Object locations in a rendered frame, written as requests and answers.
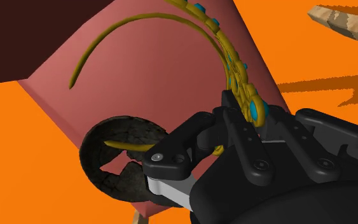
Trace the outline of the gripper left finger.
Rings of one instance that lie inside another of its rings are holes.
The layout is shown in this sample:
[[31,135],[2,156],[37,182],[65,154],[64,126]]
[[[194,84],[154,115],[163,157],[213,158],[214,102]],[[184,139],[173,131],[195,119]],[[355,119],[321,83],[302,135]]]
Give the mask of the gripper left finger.
[[213,113],[197,112],[154,145],[143,160],[144,174],[150,179],[182,181],[218,146],[233,151],[248,182],[269,185],[274,165],[256,128],[265,124],[267,104],[253,93],[240,106],[233,93],[222,93],[226,106]]

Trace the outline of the gold tiara with blue gems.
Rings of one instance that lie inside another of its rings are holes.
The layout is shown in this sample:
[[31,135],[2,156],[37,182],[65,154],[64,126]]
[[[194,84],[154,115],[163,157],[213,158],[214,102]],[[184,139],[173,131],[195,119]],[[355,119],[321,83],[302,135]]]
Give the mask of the gold tiara with blue gems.
[[117,28],[129,22],[147,18],[175,20],[190,26],[209,40],[223,63],[226,76],[226,89],[233,93],[235,102],[238,103],[244,118],[255,127],[263,126],[265,124],[266,117],[268,116],[268,105],[264,100],[262,100],[256,90],[256,87],[252,83],[248,82],[247,66],[240,60],[234,46],[226,34],[221,30],[219,22],[215,18],[210,18],[206,14],[206,9],[201,4],[192,4],[188,2],[188,0],[164,1],[201,21],[213,33],[213,36],[207,34],[205,30],[196,25],[194,22],[169,13],[143,13],[127,17],[113,25],[110,25],[91,42],[89,47],[81,56],[71,79],[69,80],[69,88],[72,88],[75,85],[83,66],[97,45]]

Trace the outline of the light wooden furniture piece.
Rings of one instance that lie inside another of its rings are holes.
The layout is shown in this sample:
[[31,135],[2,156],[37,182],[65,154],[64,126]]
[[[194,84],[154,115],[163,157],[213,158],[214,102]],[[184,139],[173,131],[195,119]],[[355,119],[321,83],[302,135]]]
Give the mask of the light wooden furniture piece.
[[358,7],[317,5],[307,15],[313,21],[358,41]]

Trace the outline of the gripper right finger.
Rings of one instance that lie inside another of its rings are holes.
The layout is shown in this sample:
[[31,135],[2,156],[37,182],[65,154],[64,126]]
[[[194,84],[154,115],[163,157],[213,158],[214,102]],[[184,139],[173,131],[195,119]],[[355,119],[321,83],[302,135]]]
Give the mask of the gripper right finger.
[[270,106],[266,128],[275,184],[358,182],[358,125],[314,109],[290,115]]

